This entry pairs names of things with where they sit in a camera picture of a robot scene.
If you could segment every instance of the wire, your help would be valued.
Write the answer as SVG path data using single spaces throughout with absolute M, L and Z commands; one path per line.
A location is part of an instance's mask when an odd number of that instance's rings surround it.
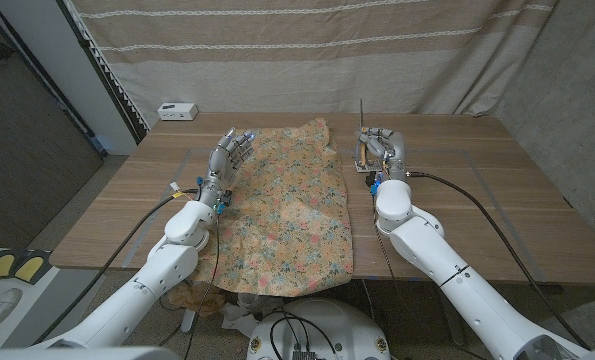
M 373 301 L 370 299 L 370 293 L 368 292 L 368 287 L 366 287 L 366 281 L 364 279 L 361 279 L 361 284 L 364 285 L 364 291 L 366 292 L 368 304 L 370 305 L 370 318 L 375 320 L 375 310 L 373 310 Z
M 384 258 L 386 259 L 386 265 L 388 265 L 388 271 L 390 272 L 390 278 L 393 281 L 393 284 L 395 284 L 395 290 L 397 291 L 397 296 L 399 297 L 399 300 L 402 302 L 402 306 L 403 306 L 403 300 L 404 297 L 402 296 L 401 290 L 399 289 L 399 284 L 397 283 L 397 279 L 395 278 L 395 273 L 393 272 L 393 267 L 390 265 L 390 259 L 388 258 L 388 253 L 386 253 L 386 247 L 384 246 L 384 242 L 381 239 L 381 233 L 379 232 L 379 228 L 377 228 L 377 206 L 375 204 L 375 195 L 373 195 L 373 224 L 375 225 L 375 233 L 377 234 L 377 240 L 379 240 L 379 246 L 381 247 L 381 252 L 384 254 Z M 415 317 L 412 312 L 407 308 L 404 307 L 404 309 L 406 309 L 406 312 L 408 312 L 408 315 L 410 315 L 415 321 L 417 321 L 418 323 L 421 323 L 417 317 Z
M 177 326 L 175 328 L 175 330 L 170 333 L 170 335 L 168 335 L 164 340 L 159 342 L 159 346 L 164 346 L 168 341 L 170 341 L 170 339 L 173 338 L 173 336 L 177 335 L 177 333 L 179 332 L 180 329 L 181 329 L 181 327 Z
M 281 311 L 275 311 L 275 310 L 273 310 L 270 314 L 275 314 L 275 313 L 280 313 L 281 312 L 281 313 L 284 314 L 284 316 L 286 316 L 286 314 L 288 314 L 288 315 L 293 316 L 293 317 L 298 317 L 297 315 L 295 315 L 293 313 L 289 313 L 288 311 L 285 311 L 284 308 L 281 307 L 281 306 L 279 307 L 279 309 L 281 309 Z M 304 325 L 304 322 L 303 321 L 301 321 L 299 319 L 297 319 L 297 320 L 301 324 L 301 327 L 304 329 L 304 334 L 306 334 L 306 351 L 310 351 L 310 338 L 308 336 L 308 330 L 306 330 L 306 325 Z
M 470 356 L 476 357 L 477 359 L 481 359 L 481 360 L 488 360 L 488 359 L 486 359 L 485 357 L 483 357 L 483 356 L 481 356 L 481 355 L 477 355 L 477 354 L 475 354 L 474 352 L 472 352 L 472 351 L 470 351 L 470 350 L 468 350 L 468 349 L 466 349 L 466 348 L 463 348 L 463 347 L 461 347 L 461 346 L 457 346 L 457 345 L 455 345 L 455 344 L 452 344 L 452 346 L 453 346 L 455 349 L 457 349 L 457 350 L 461 350 L 461 351 L 465 352 L 466 354 L 468 354 L 468 355 L 470 355 Z
M 304 321 L 304 322 L 310 324 L 310 326 L 312 326 L 315 329 L 317 329 L 317 331 L 319 331 L 324 336 L 324 338 L 326 339 L 326 341 L 328 342 L 328 345 L 330 346 L 330 350 L 332 350 L 333 351 L 333 355 L 335 355 L 335 359 L 339 360 L 339 357 L 337 355 L 337 351 L 335 351 L 335 347 L 333 346 L 333 343 L 330 341 L 330 339 L 328 338 L 328 336 L 326 335 L 326 333 L 323 332 L 323 330 L 320 329 L 319 326 L 315 325 L 312 321 L 306 320 L 306 319 L 304 319 L 302 317 L 299 317 L 299 316 L 292 316 L 290 318 L 283 317 L 283 318 L 275 321 L 275 323 L 273 323 L 273 326 L 270 327 L 270 345 L 272 345 L 273 350 L 275 351 L 275 355 L 277 355 L 277 359 L 278 360 L 283 360 L 283 358 L 281 357 L 281 355 L 279 354 L 279 351 L 277 350 L 277 347 L 275 346 L 275 340 L 274 340 L 274 336 L 273 336 L 273 331 L 275 330 L 275 326 L 277 324 L 279 324 L 280 322 L 282 322 L 284 320 L 288 321 L 288 319 L 294 319 L 294 320 Z
M 195 200 L 199 200 L 200 197 L 201 197 L 201 185 L 197 188 L 197 193 L 195 194 Z
M 177 310 L 181 310 L 181 309 L 183 309 L 183 307 L 178 307 L 178 308 L 176 308 L 176 309 L 172 309 L 172 308 L 169 308 L 169 307 L 166 307 L 166 306 L 164 306 L 164 302 L 161 300 L 161 299 L 162 299 L 162 297 L 163 297 L 163 296 L 160 296 L 160 297 L 159 297 L 159 305 L 160 305 L 160 306 L 161 306 L 161 307 L 162 307 L 164 310 L 168 310 L 168 311 L 177 311 Z
M 510 244 L 510 242 L 508 241 L 508 239 L 506 238 L 504 233 L 501 231 L 499 226 L 497 226 L 497 223 L 495 222 L 495 220 L 493 220 L 493 218 L 490 216 L 490 214 L 488 214 L 488 211 L 486 211 L 484 206 L 477 199 L 475 199 L 474 196 L 470 195 L 466 190 L 451 183 L 450 181 L 444 180 L 444 179 L 442 179 L 438 176 L 435 176 L 435 175 L 426 174 L 423 172 L 409 172 L 407 175 L 410 177 L 425 177 L 425 178 L 433 179 L 435 181 L 438 181 L 444 185 L 447 185 L 447 186 L 459 191 L 464 196 L 466 196 L 468 199 L 470 199 L 470 201 L 472 201 L 479 208 L 479 210 L 482 212 L 482 214 L 484 214 L 484 216 L 486 217 L 486 219 L 488 220 L 490 225 L 493 226 L 493 228 L 497 232 L 497 235 L 499 235 L 499 237 L 501 238 L 501 241 L 503 241 L 504 245 L 506 245 L 506 248 L 510 252 L 510 255 L 512 255 L 512 257 L 515 260 L 515 262 L 517 263 L 517 265 L 519 265 L 519 268 L 521 269 L 521 271 L 524 273 L 524 275 L 528 279 L 528 282 L 530 282 L 530 285 L 532 286 L 532 288 L 535 289 L 535 291 L 537 292 L 537 294 L 539 295 L 541 300 L 544 302 L 544 304 L 546 304 L 546 307 L 548 308 L 548 310 L 550 310 L 550 312 L 555 316 L 555 318 L 557 318 L 557 321 L 559 321 L 559 323 L 566 329 L 566 331 L 568 331 L 568 333 L 570 335 L 572 335 L 573 338 L 575 338 L 575 340 L 577 341 L 577 343 L 579 345 L 581 345 L 582 347 L 584 347 L 586 349 L 590 349 L 590 346 L 588 346 L 588 344 L 575 332 L 575 330 L 573 330 L 573 328 L 566 322 L 566 320 L 564 320 L 564 318 L 561 315 L 559 315 L 559 313 L 557 311 L 555 311 L 553 306 L 550 304 L 550 301 L 548 301 L 548 299 L 546 298 L 544 293 L 541 292 L 541 290 L 539 289 L 539 286 L 533 279 L 532 275 L 530 274 L 530 272 L 528 271 L 528 269 L 526 268 L 524 263 L 521 261 L 521 259 L 517 255 L 517 253 L 515 252 L 515 249 L 513 248 L 513 246 Z
M 197 190 L 197 189 L 190 189 L 190 190 L 184 190 L 183 192 L 184 193 L 188 193 L 188 194 L 194 194 L 194 193 L 197 193 L 198 191 L 199 190 Z M 139 220 L 139 222 L 137 223 L 137 225 L 135 225 L 135 227 L 130 231 L 130 233 L 128 234 L 128 236 L 126 236 L 126 238 L 124 239 L 124 241 L 121 242 L 121 244 L 119 245 L 119 247 L 117 247 L 117 250 L 115 250 L 115 252 L 110 256 L 110 258 L 108 259 L 108 261 L 106 261 L 106 263 L 101 268 L 101 270 L 97 273 L 97 275 L 95 275 L 95 277 L 90 281 L 90 283 L 88 283 L 88 285 L 81 292 L 81 294 L 79 294 L 79 296 L 77 296 L 77 298 L 66 308 L 66 310 L 64 310 L 57 317 L 57 319 L 55 319 L 55 321 L 53 321 L 52 324 L 50 324 L 50 326 L 46 329 L 46 331 L 44 331 L 41 334 L 41 336 L 39 336 L 39 338 L 37 340 L 35 340 L 35 342 L 33 343 L 33 345 L 37 345 L 40 342 L 46 340 L 46 337 L 48 337 L 48 335 L 50 335 L 50 333 L 53 330 L 55 330 L 55 328 L 57 327 L 57 325 L 59 325 L 59 323 L 61 323 L 64 320 L 64 318 L 66 318 L 66 316 L 68 316 L 68 314 L 70 314 L 70 312 L 75 308 L 75 306 L 77 306 L 77 304 L 79 304 L 79 302 L 86 296 L 86 294 L 88 294 L 88 292 L 90 291 L 90 289 L 92 289 L 93 286 L 95 286 L 95 284 L 97 283 L 97 281 L 99 280 L 99 278 L 101 278 L 102 275 L 104 275 L 104 273 L 106 272 L 106 270 L 108 270 L 108 267 L 110 267 L 110 264 L 112 264 L 112 262 L 115 260 L 115 258 L 117 257 L 117 255 L 119 255 L 119 253 L 121 252 L 121 250 L 126 246 L 126 244 L 128 244 L 128 241 L 130 241 L 130 239 L 133 237 L 133 235 L 135 235 L 135 233 L 137 232 L 137 230 L 139 230 L 139 228 L 141 227 L 141 225 L 144 222 L 146 222 L 146 220 L 153 213 L 155 213 L 155 211 L 159 210 L 159 208 L 161 208 L 162 206 L 166 205 L 168 202 L 170 202 L 173 199 L 174 199 L 173 196 L 167 197 L 162 202 L 160 202 L 159 204 L 155 205 L 154 208 L 152 208 L 146 215 L 144 215 L 144 217 L 141 218 L 141 220 Z
M 386 160 L 381 162 L 381 170 L 384 172 L 384 174 L 386 174 L 388 176 L 388 179 L 392 179 L 390 177 L 390 171 L 388 171 L 388 168 L 386 167 Z
M 290 326 L 290 331 L 293 332 L 293 336 L 295 337 L 295 341 L 297 342 L 297 345 L 299 345 L 299 349 L 301 350 L 301 344 L 299 343 L 299 339 L 297 339 L 297 334 L 295 333 L 295 329 L 293 329 L 293 326 L 290 324 L 290 321 L 288 321 L 288 315 L 286 314 L 286 312 L 284 311 L 284 309 L 282 309 L 281 312 L 284 313 L 284 318 L 286 318 L 286 322 L 288 323 L 288 326 Z
M 219 215 L 217 216 L 217 224 L 216 224 L 216 234 L 217 234 L 217 260 L 215 260 L 215 268 L 213 269 L 213 276 L 210 279 L 210 283 L 208 284 L 208 287 L 206 288 L 206 292 L 204 293 L 204 296 L 201 298 L 201 302 L 199 303 L 199 309 L 197 310 L 197 315 L 199 315 L 199 313 L 201 313 L 201 308 L 202 306 L 204 306 L 204 301 L 206 300 L 206 296 L 208 296 L 208 292 L 210 291 L 210 288 L 213 286 L 213 281 L 215 281 L 215 274 L 217 274 L 217 267 L 219 266 Z M 186 354 L 184 355 L 183 359 L 186 360 L 188 358 L 188 353 L 190 352 L 190 346 L 193 343 L 193 335 L 195 334 L 195 325 L 197 324 L 197 321 L 193 321 L 193 324 L 191 325 L 190 328 L 190 339 L 188 339 L 188 347 L 186 347 Z

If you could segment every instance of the blue connector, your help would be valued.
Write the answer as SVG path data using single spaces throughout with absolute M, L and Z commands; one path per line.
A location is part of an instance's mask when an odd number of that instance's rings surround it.
M 370 185 L 370 193 L 375 196 L 377 195 L 377 188 L 381 185 L 381 182 L 375 181 L 374 184 Z

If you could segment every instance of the door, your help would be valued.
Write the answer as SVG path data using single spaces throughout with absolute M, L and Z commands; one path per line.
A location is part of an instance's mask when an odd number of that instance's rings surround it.
M 101 164 L 20 55 L 0 60 L 0 247 L 26 247 Z

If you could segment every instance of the wooden table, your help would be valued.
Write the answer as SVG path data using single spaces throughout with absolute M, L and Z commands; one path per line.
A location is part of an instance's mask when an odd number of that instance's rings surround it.
M 62 268 L 101 267 L 168 184 L 193 187 L 204 176 L 208 153 L 231 126 L 298 127 L 323 117 L 337 143 L 348 188 L 357 278 L 390 276 L 373 227 L 365 175 L 353 165 L 357 114 L 202 113 L 191 122 L 160 121 L 126 160 L 50 257 Z M 536 280 L 595 284 L 595 234 L 542 171 L 493 117 L 365 115 L 365 126 L 400 131 L 406 165 L 452 181 L 478 198 L 507 235 Z M 430 179 L 409 179 L 413 203 L 444 225 L 446 240 L 486 279 L 526 282 L 508 250 L 479 210 L 463 195 Z M 175 200 L 144 224 L 112 268 L 137 269 L 183 205 Z M 411 281 L 428 279 L 384 239 L 393 271 Z

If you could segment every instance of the robot finger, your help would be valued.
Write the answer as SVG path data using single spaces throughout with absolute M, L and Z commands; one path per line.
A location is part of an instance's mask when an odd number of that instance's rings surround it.
M 228 146 L 226 146 L 226 151 L 228 151 L 228 153 L 232 153 L 233 150 L 235 150 L 235 147 L 237 146 L 237 143 L 234 141 L 231 141 Z
M 224 135 L 219 142 L 217 143 L 217 146 L 220 146 L 224 149 L 226 149 L 228 147 L 228 145 L 230 144 L 230 141 L 233 138 L 233 135 L 235 134 L 235 128 L 230 128 L 230 130 L 228 130 L 228 132 L 226 133 L 226 135 Z
M 383 129 L 383 128 L 369 128 L 366 130 L 366 133 L 368 135 L 375 135 L 375 136 L 380 136 L 382 138 L 388 139 L 390 137 L 390 135 L 392 135 L 393 131 L 389 130 L 389 129 Z
M 232 159 L 232 166 L 233 169 L 238 170 L 239 167 L 241 167 L 241 165 L 244 163 L 244 161 L 246 161 L 246 159 L 248 159 L 248 157 L 250 157 L 250 155 L 253 153 L 253 148 L 249 147 L 248 149 L 246 149 L 246 151 L 244 151 L 243 153 L 241 153 L 241 156 L 237 156 L 235 158 Z
M 359 131 L 355 131 L 355 136 L 357 136 L 357 139 L 364 144 L 370 140 L 370 136 L 366 135 L 365 133 L 360 133 Z
M 379 142 L 377 137 L 371 136 L 370 140 L 366 143 L 366 147 L 371 154 L 382 158 L 386 153 L 386 148 Z
M 253 140 L 255 140 L 255 134 L 250 130 L 243 133 L 242 136 L 246 139 L 247 145 L 252 145 Z
M 255 138 L 250 132 L 238 136 L 233 142 L 236 143 L 237 153 L 243 154 L 252 147 L 252 140 Z
M 230 151 L 231 160 L 235 161 L 240 159 L 248 147 L 246 147 L 246 145 L 235 145 L 235 147 Z

